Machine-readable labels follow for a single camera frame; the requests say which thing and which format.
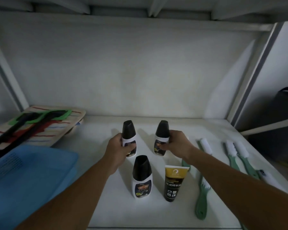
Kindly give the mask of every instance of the bottle label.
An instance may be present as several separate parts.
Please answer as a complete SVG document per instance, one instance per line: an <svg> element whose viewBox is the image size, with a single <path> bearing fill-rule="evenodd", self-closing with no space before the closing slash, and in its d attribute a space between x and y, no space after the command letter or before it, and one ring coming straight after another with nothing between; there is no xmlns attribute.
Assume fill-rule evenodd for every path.
<svg viewBox="0 0 288 230"><path fill-rule="evenodd" d="M137 198L142 198L149 195L150 191L151 191L151 180L145 183L139 183L135 185L134 192Z"/></svg>
<svg viewBox="0 0 288 230"><path fill-rule="evenodd" d="M132 143L135 143L135 140L132 142L129 142L129 143L125 143L124 146L127 146L127 145L132 144ZM128 153L128 155L126 157L133 156L136 153L136 151L137 151L137 147L135 147L134 150L132 150L130 153Z"/></svg>
<svg viewBox="0 0 288 230"><path fill-rule="evenodd" d="M168 202L173 202L184 178L165 177L164 198Z"/></svg>
<svg viewBox="0 0 288 230"><path fill-rule="evenodd" d="M159 156L164 156L165 150L161 150L161 149L159 148L159 146L157 146L158 143L159 143L159 144L165 144L166 142L162 142L162 141L159 141L159 140L156 139L155 145L154 145L154 152L155 152L155 154L157 154L157 155L159 155Z"/></svg>

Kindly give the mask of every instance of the shoe polish bottle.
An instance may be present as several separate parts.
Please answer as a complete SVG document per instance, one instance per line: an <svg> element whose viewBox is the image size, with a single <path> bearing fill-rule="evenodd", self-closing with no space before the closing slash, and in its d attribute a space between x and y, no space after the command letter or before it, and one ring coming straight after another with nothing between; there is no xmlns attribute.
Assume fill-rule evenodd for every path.
<svg viewBox="0 0 288 230"><path fill-rule="evenodd" d="M168 142L169 142L169 123L165 120L161 120L155 135L154 153L159 156L164 156L165 150L161 150L159 146L157 146L157 144L165 144Z"/></svg>
<svg viewBox="0 0 288 230"><path fill-rule="evenodd" d="M132 193L135 198L146 197L153 185L153 174L150 163L145 155L135 158L132 171Z"/></svg>
<svg viewBox="0 0 288 230"><path fill-rule="evenodd" d="M125 147L132 143L136 143L136 133L133 122L131 120L128 120L125 121L123 124L122 146ZM135 149L133 149L126 157L131 157L136 153L137 153L137 147L135 147Z"/></svg>

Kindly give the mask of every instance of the white shelf surface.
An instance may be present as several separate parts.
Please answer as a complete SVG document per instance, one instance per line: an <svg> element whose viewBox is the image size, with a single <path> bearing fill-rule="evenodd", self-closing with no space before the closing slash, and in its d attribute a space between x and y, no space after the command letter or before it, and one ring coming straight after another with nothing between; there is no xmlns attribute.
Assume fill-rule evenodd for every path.
<svg viewBox="0 0 288 230"><path fill-rule="evenodd" d="M253 167L269 171L288 191L288 181L227 120L86 116L83 125L73 135L66 136L56 144L58 148L79 154L77 177L103 156L108 140L121 132L123 122L132 120L138 135L136 156L147 155L152 166L154 184L150 196L134 199L131 194L131 176L136 156L127 158L108 179L89 227L241 228L239 221L213 190L208 193L206 219L197 219L194 210L199 195L200 173L193 166L184 179L174 202L165 201L163 197L164 166L179 166L181 159L173 156L169 151L164 157L156 156L152 152L154 134L162 119L169 122L170 129L183 131L195 146L197 146L197 140L207 138L213 150L213 156L226 164L229 164L229 161L222 143L227 139L242 141L250 153L249 161ZM236 161L240 170L245 173L240 159L237 158Z"/></svg>

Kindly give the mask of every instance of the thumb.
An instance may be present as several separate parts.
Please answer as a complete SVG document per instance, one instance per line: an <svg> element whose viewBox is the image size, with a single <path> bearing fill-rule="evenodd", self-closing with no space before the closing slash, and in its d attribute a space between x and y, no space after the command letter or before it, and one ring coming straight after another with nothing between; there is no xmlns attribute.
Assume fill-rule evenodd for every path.
<svg viewBox="0 0 288 230"><path fill-rule="evenodd" d="M169 150L169 143L165 143L165 144L159 144L159 148L161 150Z"/></svg>
<svg viewBox="0 0 288 230"><path fill-rule="evenodd" d="M123 147L123 150L125 153L129 153L132 150L134 150L136 146L137 146L137 144L135 144L135 143L128 144L127 146Z"/></svg>

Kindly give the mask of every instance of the tube cap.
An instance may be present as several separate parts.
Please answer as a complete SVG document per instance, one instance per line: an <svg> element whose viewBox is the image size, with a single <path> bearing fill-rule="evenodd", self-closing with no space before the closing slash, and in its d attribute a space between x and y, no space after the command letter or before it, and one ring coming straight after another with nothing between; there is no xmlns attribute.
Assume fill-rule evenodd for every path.
<svg viewBox="0 0 288 230"><path fill-rule="evenodd" d="M134 136L135 136L135 129L133 122L131 120L125 121L123 124L122 137L124 139L131 139Z"/></svg>
<svg viewBox="0 0 288 230"><path fill-rule="evenodd" d="M169 138L169 123L166 120L161 120L158 125L156 136L160 138Z"/></svg>
<svg viewBox="0 0 288 230"><path fill-rule="evenodd" d="M132 176L137 181L144 181L151 175L151 167L147 156L140 155L135 158Z"/></svg>

